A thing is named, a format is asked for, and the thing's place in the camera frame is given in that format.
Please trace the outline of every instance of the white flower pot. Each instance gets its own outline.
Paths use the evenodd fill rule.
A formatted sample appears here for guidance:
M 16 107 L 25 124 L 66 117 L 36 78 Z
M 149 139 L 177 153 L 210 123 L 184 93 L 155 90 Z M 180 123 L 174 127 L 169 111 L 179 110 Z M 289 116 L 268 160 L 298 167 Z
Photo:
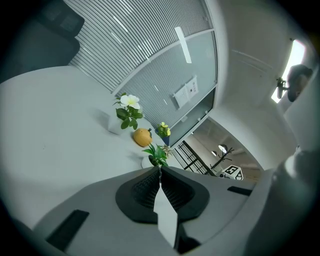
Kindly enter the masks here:
M 145 156 L 141 162 L 142 168 L 154 167 L 154 165 L 150 162 L 149 156 Z
M 126 129 L 121 129 L 122 122 L 123 120 L 118 118 L 116 115 L 111 115 L 108 121 L 108 131 L 116 135 L 123 134 Z

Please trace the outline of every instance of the glass wall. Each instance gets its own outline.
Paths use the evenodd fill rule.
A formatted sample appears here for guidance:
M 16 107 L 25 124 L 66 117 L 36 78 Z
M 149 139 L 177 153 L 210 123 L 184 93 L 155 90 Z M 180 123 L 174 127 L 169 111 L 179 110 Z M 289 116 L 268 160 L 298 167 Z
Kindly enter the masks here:
M 137 96 L 145 118 L 153 127 L 157 127 L 161 122 L 172 127 L 216 84 L 213 33 L 209 31 L 190 38 L 186 44 L 191 63 L 186 62 L 183 48 L 177 44 L 140 70 L 118 93 Z M 194 77 L 197 80 L 198 93 L 179 108 L 174 94 Z
M 215 90 L 216 89 L 213 89 L 182 120 L 171 128 L 170 146 L 180 140 L 213 108 Z

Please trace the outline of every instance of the black slot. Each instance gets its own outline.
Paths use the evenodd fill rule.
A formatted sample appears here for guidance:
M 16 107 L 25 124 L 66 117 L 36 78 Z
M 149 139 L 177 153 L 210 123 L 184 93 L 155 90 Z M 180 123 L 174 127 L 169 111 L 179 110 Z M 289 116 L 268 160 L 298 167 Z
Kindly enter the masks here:
M 89 212 L 74 210 L 46 239 L 52 246 L 64 252 L 85 222 Z
M 237 186 L 231 186 L 227 190 L 234 192 L 234 193 L 237 193 L 237 194 L 244 195 L 244 196 L 250 196 L 250 194 L 252 192 L 251 189 L 246 189 L 246 188 L 237 187 Z

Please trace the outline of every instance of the small flower pot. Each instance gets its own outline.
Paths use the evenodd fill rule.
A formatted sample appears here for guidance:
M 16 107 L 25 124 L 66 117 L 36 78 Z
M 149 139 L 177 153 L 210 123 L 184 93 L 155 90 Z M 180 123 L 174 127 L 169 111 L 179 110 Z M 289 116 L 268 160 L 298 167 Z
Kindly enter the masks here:
M 158 134 L 158 128 L 155 128 L 154 131 L 155 131 L 156 134 Z M 163 137 L 163 138 L 161 138 L 161 139 L 163 140 L 163 142 L 164 142 L 167 146 L 169 146 L 170 136 Z
M 142 159 L 142 162 L 141 162 L 142 168 L 148 168 L 148 167 L 154 167 L 154 166 L 156 166 L 156 164 L 153 164 L 153 163 L 152 163 L 153 158 L 154 158 L 154 157 L 153 157 L 152 155 L 145 156 L 145 157 Z
M 121 129 L 122 122 L 116 115 L 111 115 L 108 120 L 108 131 L 116 135 L 123 134 L 126 129 Z

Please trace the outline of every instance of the black railing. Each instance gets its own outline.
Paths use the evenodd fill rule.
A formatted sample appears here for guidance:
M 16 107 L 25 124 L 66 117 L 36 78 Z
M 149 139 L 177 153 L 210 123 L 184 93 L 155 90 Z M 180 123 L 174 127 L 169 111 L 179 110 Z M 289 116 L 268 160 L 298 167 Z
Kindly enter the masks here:
M 194 173 L 210 174 L 211 176 L 215 176 L 212 170 L 204 163 L 204 161 L 197 155 L 197 153 L 189 146 L 188 143 L 182 141 L 178 145 L 178 149 L 181 151 L 181 153 L 177 149 L 175 149 L 175 151 L 186 164 L 186 167 L 183 169 L 187 170 L 189 168 Z

